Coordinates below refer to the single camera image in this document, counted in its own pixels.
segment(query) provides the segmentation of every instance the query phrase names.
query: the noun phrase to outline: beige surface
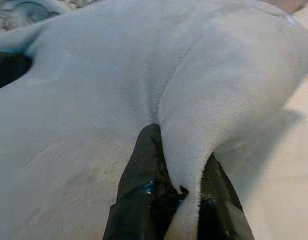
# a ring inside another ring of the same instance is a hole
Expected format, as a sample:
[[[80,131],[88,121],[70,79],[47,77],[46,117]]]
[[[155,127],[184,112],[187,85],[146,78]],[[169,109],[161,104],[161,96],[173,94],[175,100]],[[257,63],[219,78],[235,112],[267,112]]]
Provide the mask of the beige surface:
[[[308,8],[295,17],[308,28]],[[275,134],[283,132],[282,138],[245,209],[257,240],[308,240],[308,77],[285,110],[288,130],[274,129]]]
[[[308,0],[260,0],[262,2],[274,5],[285,12],[294,13],[300,9]]]

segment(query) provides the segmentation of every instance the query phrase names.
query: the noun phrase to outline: white cloth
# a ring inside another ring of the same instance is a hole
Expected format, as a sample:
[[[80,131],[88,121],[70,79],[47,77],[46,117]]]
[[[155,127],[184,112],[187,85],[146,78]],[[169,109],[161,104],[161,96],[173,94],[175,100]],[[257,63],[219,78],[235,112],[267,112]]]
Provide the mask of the white cloth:
[[[104,1],[2,33],[6,49],[34,65],[0,89],[2,240],[101,238],[136,138],[151,123],[161,127],[172,183],[190,192],[166,239],[195,239],[212,151],[249,210],[262,168],[235,174],[258,156],[235,154],[272,125],[308,74],[308,32],[248,0]]]

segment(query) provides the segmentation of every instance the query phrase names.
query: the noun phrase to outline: fleece blanket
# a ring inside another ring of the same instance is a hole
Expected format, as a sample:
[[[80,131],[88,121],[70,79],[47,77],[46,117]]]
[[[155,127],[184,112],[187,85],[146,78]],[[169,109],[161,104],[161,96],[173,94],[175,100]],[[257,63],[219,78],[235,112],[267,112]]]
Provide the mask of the fleece blanket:
[[[101,0],[0,0],[0,31],[10,31],[78,10]],[[287,13],[303,7],[308,0],[261,0]]]
[[[308,197],[308,181],[261,176],[308,176],[305,164],[266,168],[277,125],[299,119],[280,109],[308,75],[308,31],[295,19],[248,0],[104,1],[0,33],[1,50],[33,67],[0,89],[0,239],[102,238],[137,136],[152,123],[173,185],[189,191],[166,239],[196,238],[212,152],[256,239],[295,239],[292,230],[308,239],[305,210],[287,230],[277,224]]]

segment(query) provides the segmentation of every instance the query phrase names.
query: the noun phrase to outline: patterned fabric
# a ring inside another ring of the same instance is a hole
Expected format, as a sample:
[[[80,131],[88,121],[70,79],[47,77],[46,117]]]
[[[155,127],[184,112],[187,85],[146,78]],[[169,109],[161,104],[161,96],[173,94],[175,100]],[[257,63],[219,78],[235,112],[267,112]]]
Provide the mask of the patterned fabric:
[[[99,0],[0,0],[0,32],[25,27]]]

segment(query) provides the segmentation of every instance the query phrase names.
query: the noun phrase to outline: black object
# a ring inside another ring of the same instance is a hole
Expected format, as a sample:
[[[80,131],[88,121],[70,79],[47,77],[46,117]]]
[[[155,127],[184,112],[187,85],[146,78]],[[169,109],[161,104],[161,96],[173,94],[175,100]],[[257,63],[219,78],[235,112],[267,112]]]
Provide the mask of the black object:
[[[163,155],[160,129],[140,133],[121,177],[103,240],[163,240],[188,191],[172,187]],[[212,154],[203,171],[198,240],[254,240],[230,180]]]
[[[0,88],[19,79],[30,69],[32,60],[11,52],[0,52]]]
[[[144,128],[121,177],[103,240],[162,240],[182,194],[173,188],[163,155],[160,128]]]
[[[254,240],[236,192],[214,154],[201,181],[198,240]]]

